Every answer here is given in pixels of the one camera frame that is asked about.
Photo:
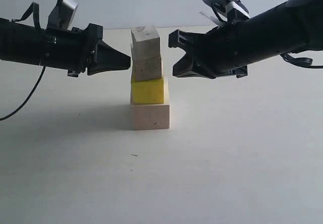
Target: white table surface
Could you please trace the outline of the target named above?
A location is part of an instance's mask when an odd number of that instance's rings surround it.
[[[173,30],[158,30],[170,130],[129,130],[130,70],[74,79],[46,69],[0,123],[0,223],[322,223],[323,71],[276,57],[240,80],[177,79]],[[127,54],[130,39],[105,31]],[[0,65],[4,116],[41,67]]]

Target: wooden block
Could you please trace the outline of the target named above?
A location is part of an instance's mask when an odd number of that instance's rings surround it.
[[[164,86],[164,104],[134,104],[131,102],[134,130],[138,131],[170,128],[170,97],[168,91],[168,82],[166,79]]]
[[[160,37],[154,26],[132,28],[131,37],[138,60],[160,58]]]
[[[134,70],[135,81],[147,81],[161,79],[163,77],[162,58],[151,58],[147,60],[138,60],[131,44],[132,67]]]
[[[136,82],[134,81],[134,77],[132,77],[131,82],[132,99],[134,104],[164,103],[164,78]]]

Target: yellow block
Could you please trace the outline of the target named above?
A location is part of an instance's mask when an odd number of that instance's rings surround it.
[[[164,78],[135,82],[133,77],[131,91],[134,104],[163,104]]]

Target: robotic arm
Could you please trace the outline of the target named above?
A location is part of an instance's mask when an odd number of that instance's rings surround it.
[[[253,18],[240,0],[203,1],[219,26],[206,34],[177,30],[169,35],[169,47],[186,51],[173,66],[174,76],[241,78],[248,75],[249,64],[277,55],[295,66],[323,68],[289,55],[323,50],[323,0],[288,0]]]
[[[58,0],[48,17],[46,29],[39,24],[39,5],[32,3],[19,20],[0,18],[0,59],[68,71],[78,77],[130,68],[130,57],[102,41],[103,27],[89,24],[84,30],[68,30],[77,3]],[[17,22],[33,14],[34,27]]]

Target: light wooden block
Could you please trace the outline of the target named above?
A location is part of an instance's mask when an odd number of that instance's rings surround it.
[[[149,81],[131,82],[132,99],[134,104],[163,104],[164,78]]]
[[[131,37],[139,61],[160,58],[160,37],[154,26],[132,28]]]
[[[161,57],[139,60],[134,50],[133,44],[131,44],[131,55],[135,81],[147,81],[161,79],[163,77]]]
[[[168,82],[164,84],[164,104],[134,104],[131,97],[131,112],[134,130],[170,128],[170,97]]]

